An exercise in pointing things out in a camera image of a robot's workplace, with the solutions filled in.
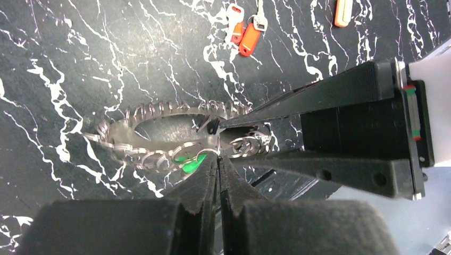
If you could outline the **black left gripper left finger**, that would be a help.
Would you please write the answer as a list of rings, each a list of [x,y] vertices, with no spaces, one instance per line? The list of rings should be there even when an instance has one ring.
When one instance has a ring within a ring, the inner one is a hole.
[[[207,154],[198,170],[168,194],[181,209],[175,254],[213,254],[217,171],[218,156]]]

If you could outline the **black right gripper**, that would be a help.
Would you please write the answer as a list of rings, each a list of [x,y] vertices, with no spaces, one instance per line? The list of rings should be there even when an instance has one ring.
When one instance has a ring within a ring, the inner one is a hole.
[[[370,61],[220,123],[251,126],[301,114],[304,147],[232,159],[235,165],[316,177],[389,198],[425,195],[434,164],[425,84],[407,64]]]

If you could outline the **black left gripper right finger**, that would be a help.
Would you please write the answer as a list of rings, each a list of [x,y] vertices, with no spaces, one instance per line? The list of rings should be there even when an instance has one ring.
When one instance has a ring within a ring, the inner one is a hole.
[[[231,160],[219,158],[220,200],[225,254],[248,254],[246,220],[241,215],[247,200],[266,200],[236,171]]]

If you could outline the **green key tag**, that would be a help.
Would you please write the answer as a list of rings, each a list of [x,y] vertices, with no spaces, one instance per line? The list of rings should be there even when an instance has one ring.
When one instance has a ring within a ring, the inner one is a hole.
[[[202,154],[202,155],[198,156],[197,160],[191,161],[188,163],[184,163],[184,165],[181,167],[182,171],[185,174],[191,174],[191,173],[195,172],[199,168],[200,164],[203,162],[205,157],[206,157],[206,154]]]

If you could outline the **metal oval keyring holder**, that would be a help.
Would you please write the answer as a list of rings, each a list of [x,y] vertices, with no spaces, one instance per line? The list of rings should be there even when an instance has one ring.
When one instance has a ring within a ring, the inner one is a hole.
[[[157,173],[181,169],[190,174],[188,166],[200,164],[208,154],[244,158],[269,151],[271,131],[265,124],[220,127],[248,112],[245,106],[216,100],[198,106],[142,103],[128,107],[122,119],[101,121],[96,133],[85,137],[136,168]]]

